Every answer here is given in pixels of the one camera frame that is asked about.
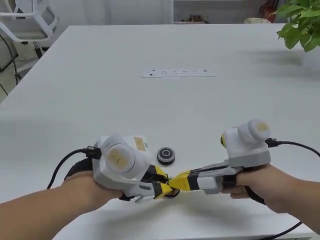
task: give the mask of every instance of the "black wrist strap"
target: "black wrist strap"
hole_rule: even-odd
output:
[[[92,159],[91,158],[83,159],[82,161],[78,161],[75,165],[73,165],[71,167],[71,169],[66,174],[64,181],[68,177],[70,177],[76,173],[80,173],[80,172],[84,172],[84,171],[92,171],[92,170],[93,170]]]

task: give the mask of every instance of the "white power strip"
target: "white power strip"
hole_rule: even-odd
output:
[[[211,70],[205,68],[192,69],[151,69],[142,73],[142,78],[180,78],[180,77],[216,77]]]

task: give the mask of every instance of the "hand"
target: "hand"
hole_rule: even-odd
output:
[[[97,210],[109,200],[120,198],[123,194],[120,190],[107,189],[97,184],[92,171],[82,171],[68,177],[61,188],[80,201],[83,213]]]
[[[286,213],[286,203],[298,180],[268,164],[251,172],[241,172],[236,177],[237,186],[224,189],[233,199],[249,198],[245,186],[250,187],[264,199],[265,204],[276,213]]]

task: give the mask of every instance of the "table surface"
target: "table surface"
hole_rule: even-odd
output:
[[[287,50],[278,24],[72,26],[0,105],[0,202],[44,189],[64,155],[101,135],[142,134],[170,146],[169,175],[226,159],[225,128],[252,118],[279,140],[320,149],[319,76]],[[147,69],[208,68],[216,77],[141,78]],[[271,150],[272,163],[320,181],[302,148]],[[83,158],[69,159],[55,186]],[[249,199],[197,191],[145,204],[112,200],[55,240],[257,239],[297,220]],[[301,226],[290,237],[308,236]]]

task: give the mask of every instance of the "person's left hand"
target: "person's left hand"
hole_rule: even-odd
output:
[[[61,188],[75,195],[75,199],[79,200],[85,213],[94,211],[109,200],[120,198],[123,194],[120,190],[107,189],[97,184],[92,171],[82,171],[68,177]]]

